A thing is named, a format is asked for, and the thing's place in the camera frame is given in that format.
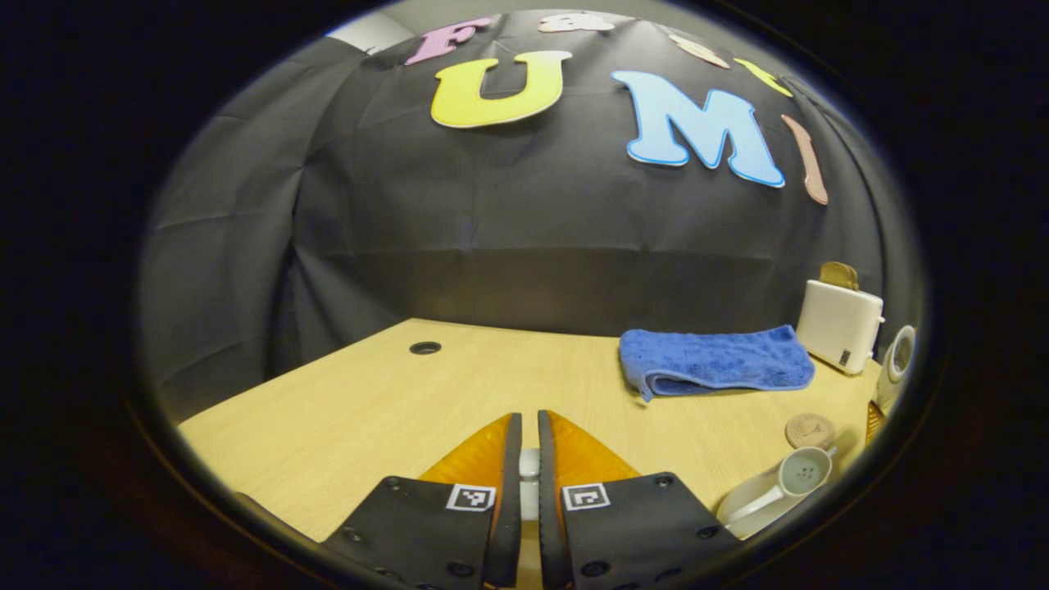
table surface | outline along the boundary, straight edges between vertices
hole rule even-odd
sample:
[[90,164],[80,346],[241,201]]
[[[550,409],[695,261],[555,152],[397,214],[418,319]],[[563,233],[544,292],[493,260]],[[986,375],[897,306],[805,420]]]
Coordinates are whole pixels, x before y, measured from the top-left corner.
[[[440,352],[415,355],[420,341]],[[862,451],[880,366],[848,376],[813,359],[805,389],[729,389],[645,403],[623,378],[619,338],[410,319],[233,397],[179,425],[197,456],[318,542],[386,476],[418,478],[468,436],[518,412],[523,447],[536,413],[575,422],[642,473],[673,471],[708,509],[792,450],[787,421],[822,415],[837,429],[835,471]],[[519,588],[540,586],[526,523]]]

toaster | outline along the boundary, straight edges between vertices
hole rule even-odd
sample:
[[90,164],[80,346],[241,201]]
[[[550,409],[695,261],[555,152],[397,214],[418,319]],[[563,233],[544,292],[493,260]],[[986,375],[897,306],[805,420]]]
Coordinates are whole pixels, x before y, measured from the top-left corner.
[[881,317],[881,297],[809,280],[797,320],[797,340],[839,371],[856,375],[874,357]]

white mug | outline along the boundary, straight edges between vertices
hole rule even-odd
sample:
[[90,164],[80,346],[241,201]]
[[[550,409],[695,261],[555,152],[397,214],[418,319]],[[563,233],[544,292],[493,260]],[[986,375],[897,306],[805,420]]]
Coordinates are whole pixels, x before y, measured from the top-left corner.
[[741,539],[767,527],[827,482],[836,450],[795,449],[775,467],[730,491],[718,508],[718,520]]

letter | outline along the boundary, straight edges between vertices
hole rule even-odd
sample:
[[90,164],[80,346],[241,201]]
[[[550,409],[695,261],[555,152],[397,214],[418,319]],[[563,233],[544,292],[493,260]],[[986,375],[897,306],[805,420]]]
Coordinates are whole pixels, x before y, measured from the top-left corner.
[[779,117],[794,132],[797,149],[801,151],[801,162],[805,163],[805,190],[813,201],[827,205],[827,187],[823,186],[823,175],[819,173],[819,161],[816,160],[816,151],[812,147],[812,138],[797,121],[786,114]]
[[689,41],[688,39],[678,37],[677,35],[671,35],[670,41],[673,41],[679,47],[705,62],[712,63],[718,67],[724,67],[725,69],[732,69],[727,63],[725,63],[725,60],[718,57],[718,54],[714,54],[710,49],[707,49],[694,41]]
[[430,115],[446,127],[481,127],[510,123],[550,108],[561,98],[561,61],[568,51],[531,51],[514,61],[527,64],[524,89],[505,99],[480,98],[485,71],[499,63],[490,58],[446,67],[436,73],[441,80],[433,94]]
[[411,65],[430,58],[450,54],[455,50],[455,45],[451,44],[452,41],[466,43],[473,37],[473,34],[477,30],[476,27],[488,26],[490,24],[492,24],[492,19],[486,17],[431,30],[423,35],[423,44],[420,45],[414,56],[404,62],[404,65]]
[[542,33],[560,33],[564,30],[612,30],[616,25],[606,22],[597,15],[557,15],[539,21]]
[[630,89],[638,118],[638,139],[626,146],[639,162],[684,166],[688,150],[673,141],[676,126],[703,161],[714,169],[721,163],[725,139],[732,140],[728,167],[740,176],[770,187],[782,187],[784,174],[772,162],[765,138],[754,121],[754,107],[724,90],[710,90],[700,108],[661,76],[644,71],[614,71],[612,77]]
[[752,63],[748,62],[747,60],[741,60],[740,58],[734,58],[734,59],[735,59],[736,62],[743,64],[744,67],[746,67],[747,69],[749,69],[751,73],[753,73],[754,76],[756,76],[758,80],[761,80],[762,82],[765,82],[766,84],[768,84],[769,86],[771,86],[777,92],[780,92],[783,94],[787,94],[788,97],[790,97],[792,99],[794,98],[794,94],[791,94],[790,90],[788,90],[787,88],[784,88],[779,84],[776,84],[776,77],[775,76],[772,76],[771,73],[769,73],[769,72],[765,71],[764,69],[762,69],[761,67],[758,67],[756,64],[752,64]]

folded towel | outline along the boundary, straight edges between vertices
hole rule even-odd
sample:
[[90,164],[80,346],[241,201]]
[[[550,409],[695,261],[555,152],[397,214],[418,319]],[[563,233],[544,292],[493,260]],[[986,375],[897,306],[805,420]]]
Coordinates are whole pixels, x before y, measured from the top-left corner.
[[800,389],[816,373],[794,329],[753,334],[666,334],[629,330],[619,339],[626,380],[645,401],[713,389]]

